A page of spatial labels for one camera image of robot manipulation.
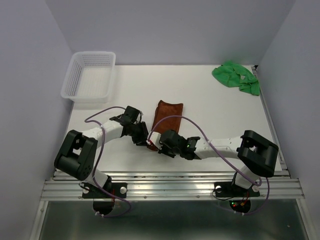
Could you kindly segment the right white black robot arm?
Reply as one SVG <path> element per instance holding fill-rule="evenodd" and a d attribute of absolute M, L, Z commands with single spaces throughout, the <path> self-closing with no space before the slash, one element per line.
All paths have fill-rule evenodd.
<path fill-rule="evenodd" d="M 235 195 L 242 195 L 261 177 L 272 178 L 279 152 L 275 143 L 253 130 L 246 130 L 234 138 L 212 140 L 199 136 L 184 138 L 174 130 L 167 130 L 162 134 L 153 133 L 150 141 L 159 154 L 172 158 L 178 155 L 186 160 L 240 160 L 244 166 L 233 168 L 236 173 L 230 182 L 231 192 Z"/>

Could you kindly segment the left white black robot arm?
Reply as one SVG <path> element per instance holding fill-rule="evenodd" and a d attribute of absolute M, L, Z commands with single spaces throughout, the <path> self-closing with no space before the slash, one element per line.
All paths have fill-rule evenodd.
<path fill-rule="evenodd" d="M 81 182 L 94 186 L 94 191 L 100 197 L 106 197 L 112 192 L 112 179 L 98 170 L 95 163 L 97 149 L 98 157 L 102 156 L 104 145 L 112 140 L 129 136 L 137 146 L 147 145 L 148 130 L 142 121 L 142 112 L 132 106 L 122 107 L 124 112 L 100 123 L 93 117 L 88 117 L 85 123 L 95 123 L 97 127 L 85 131 L 70 130 L 57 153 L 54 167 Z"/>

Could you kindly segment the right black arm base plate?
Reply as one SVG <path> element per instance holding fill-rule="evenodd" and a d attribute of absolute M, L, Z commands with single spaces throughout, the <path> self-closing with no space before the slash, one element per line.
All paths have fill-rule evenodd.
<path fill-rule="evenodd" d="M 260 192 L 255 192 L 252 187 L 244 189 L 233 184 L 231 181 L 218 181 L 214 183 L 212 191 L 216 198 L 243 198 L 243 197 L 259 197 Z"/>

